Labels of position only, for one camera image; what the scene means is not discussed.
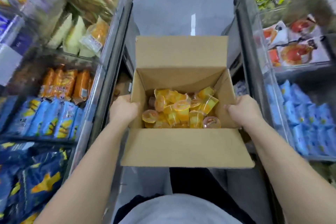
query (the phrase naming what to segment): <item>box flap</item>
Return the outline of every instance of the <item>box flap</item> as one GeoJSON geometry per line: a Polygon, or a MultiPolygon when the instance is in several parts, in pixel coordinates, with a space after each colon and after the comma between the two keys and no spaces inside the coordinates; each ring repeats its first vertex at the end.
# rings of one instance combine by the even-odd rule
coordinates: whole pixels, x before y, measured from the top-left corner
{"type": "Polygon", "coordinates": [[[226,67],[227,36],[137,36],[137,68],[226,67]]]}
{"type": "Polygon", "coordinates": [[[238,129],[130,129],[122,166],[252,168],[238,129]]]}

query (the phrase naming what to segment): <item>forearm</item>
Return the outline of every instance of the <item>forearm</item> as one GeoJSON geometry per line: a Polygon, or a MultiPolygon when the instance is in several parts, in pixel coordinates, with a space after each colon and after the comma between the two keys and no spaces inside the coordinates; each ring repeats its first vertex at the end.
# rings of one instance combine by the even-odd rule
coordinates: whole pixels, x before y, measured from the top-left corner
{"type": "Polygon", "coordinates": [[[111,121],[36,220],[36,224],[100,223],[127,125],[111,121]]]}
{"type": "Polygon", "coordinates": [[[336,190],[264,120],[245,127],[290,223],[333,223],[336,190]]]}

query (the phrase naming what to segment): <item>gray t-shirt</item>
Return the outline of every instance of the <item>gray t-shirt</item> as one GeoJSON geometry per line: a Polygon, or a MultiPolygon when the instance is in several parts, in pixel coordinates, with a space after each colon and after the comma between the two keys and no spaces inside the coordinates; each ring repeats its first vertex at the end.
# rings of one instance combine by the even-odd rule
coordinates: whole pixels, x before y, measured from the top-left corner
{"type": "Polygon", "coordinates": [[[120,224],[242,224],[207,200],[186,194],[157,197],[134,207],[120,224]]]}

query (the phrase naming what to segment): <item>floor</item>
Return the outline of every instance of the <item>floor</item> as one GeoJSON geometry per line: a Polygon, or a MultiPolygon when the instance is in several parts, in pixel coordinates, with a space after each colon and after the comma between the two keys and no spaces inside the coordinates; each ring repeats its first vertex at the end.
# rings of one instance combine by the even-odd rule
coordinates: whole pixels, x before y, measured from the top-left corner
{"type": "MultiPolygon", "coordinates": [[[[233,0],[134,0],[128,41],[134,35],[221,35],[234,18],[233,0]]],[[[128,44],[133,60],[134,45],[128,44]]],[[[219,183],[257,224],[272,223],[258,168],[211,170],[219,183]]],[[[124,167],[115,212],[134,196],[170,194],[169,169],[124,167]]]]}

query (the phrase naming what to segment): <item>open cardboard box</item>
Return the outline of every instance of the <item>open cardboard box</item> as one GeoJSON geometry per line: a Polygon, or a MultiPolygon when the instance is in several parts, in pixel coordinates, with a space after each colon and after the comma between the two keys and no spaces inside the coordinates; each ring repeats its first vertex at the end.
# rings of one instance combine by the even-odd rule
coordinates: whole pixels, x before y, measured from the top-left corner
{"type": "Polygon", "coordinates": [[[223,108],[235,94],[226,68],[226,36],[137,37],[137,68],[131,102],[141,112],[130,125],[121,160],[123,166],[252,168],[238,125],[223,108]],[[154,89],[190,93],[208,86],[216,89],[216,116],[222,128],[145,128],[141,114],[154,89]]]}

